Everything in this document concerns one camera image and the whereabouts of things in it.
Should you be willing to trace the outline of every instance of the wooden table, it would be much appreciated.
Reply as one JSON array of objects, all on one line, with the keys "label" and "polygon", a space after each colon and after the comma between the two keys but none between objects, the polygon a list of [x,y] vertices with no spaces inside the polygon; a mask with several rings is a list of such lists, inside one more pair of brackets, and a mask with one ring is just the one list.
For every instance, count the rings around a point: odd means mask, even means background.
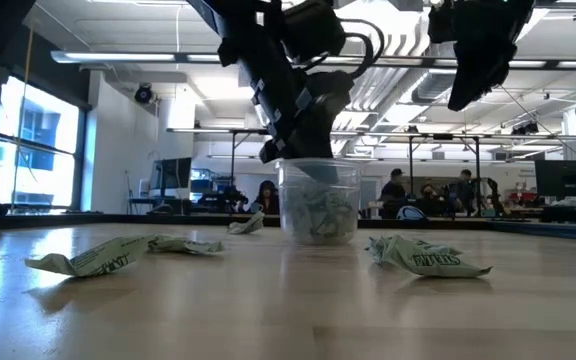
[{"label": "wooden table", "polygon": [[494,266],[480,280],[382,269],[348,246],[292,245],[278,229],[223,240],[216,257],[147,254],[91,279],[28,269],[109,238],[190,228],[99,224],[0,233],[0,360],[576,359],[576,241],[399,231]]}]

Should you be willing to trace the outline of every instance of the paper scraps in cup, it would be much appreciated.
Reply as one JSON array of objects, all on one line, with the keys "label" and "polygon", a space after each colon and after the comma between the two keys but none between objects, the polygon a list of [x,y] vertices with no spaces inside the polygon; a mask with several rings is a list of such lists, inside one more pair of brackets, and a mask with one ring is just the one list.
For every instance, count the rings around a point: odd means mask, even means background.
[{"label": "paper scraps in cup", "polygon": [[413,242],[401,236],[370,238],[368,251],[377,264],[395,264],[413,274],[447,278],[473,278],[486,275],[492,267],[481,269],[457,257],[461,253],[424,241]]},{"label": "paper scraps in cup", "polygon": [[253,215],[250,220],[245,223],[234,222],[228,226],[228,234],[241,235],[250,234],[264,227],[264,216],[265,214],[258,211]]},{"label": "paper scraps in cup", "polygon": [[108,274],[121,269],[151,251],[208,254],[223,251],[221,242],[190,241],[181,236],[144,235],[125,236],[107,241],[80,255],[68,259],[62,254],[48,254],[42,259],[25,259],[27,267],[74,277]]}]

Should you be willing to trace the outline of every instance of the clear plastic cup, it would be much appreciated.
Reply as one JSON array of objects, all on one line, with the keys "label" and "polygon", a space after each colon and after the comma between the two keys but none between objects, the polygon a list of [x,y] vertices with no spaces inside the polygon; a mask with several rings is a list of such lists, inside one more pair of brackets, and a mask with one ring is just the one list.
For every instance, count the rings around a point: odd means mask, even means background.
[{"label": "clear plastic cup", "polygon": [[281,228],[307,245],[341,245],[357,232],[362,165],[334,159],[280,160]]}]

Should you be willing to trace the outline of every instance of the glass window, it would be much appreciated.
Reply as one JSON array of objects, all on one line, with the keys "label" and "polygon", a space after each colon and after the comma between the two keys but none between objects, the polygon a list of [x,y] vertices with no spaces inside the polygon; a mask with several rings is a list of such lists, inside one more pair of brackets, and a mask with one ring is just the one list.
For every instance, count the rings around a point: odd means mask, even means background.
[{"label": "glass window", "polygon": [[26,88],[23,114],[24,83],[9,78],[2,87],[0,133],[74,153],[77,147],[79,108],[32,86]]},{"label": "glass window", "polygon": [[12,202],[17,168],[15,203],[70,206],[74,157],[22,146],[15,166],[15,149],[15,144],[0,141],[0,202]]}]

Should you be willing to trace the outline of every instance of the computer monitor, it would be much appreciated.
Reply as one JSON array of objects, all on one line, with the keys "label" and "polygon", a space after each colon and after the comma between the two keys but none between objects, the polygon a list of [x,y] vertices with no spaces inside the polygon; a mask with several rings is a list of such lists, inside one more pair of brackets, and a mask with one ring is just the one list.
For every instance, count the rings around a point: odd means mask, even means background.
[{"label": "computer monitor", "polygon": [[161,196],[164,197],[166,189],[187,188],[191,161],[191,158],[155,161],[150,176],[150,189],[161,190]]},{"label": "computer monitor", "polygon": [[535,160],[539,196],[576,196],[576,161]]}]

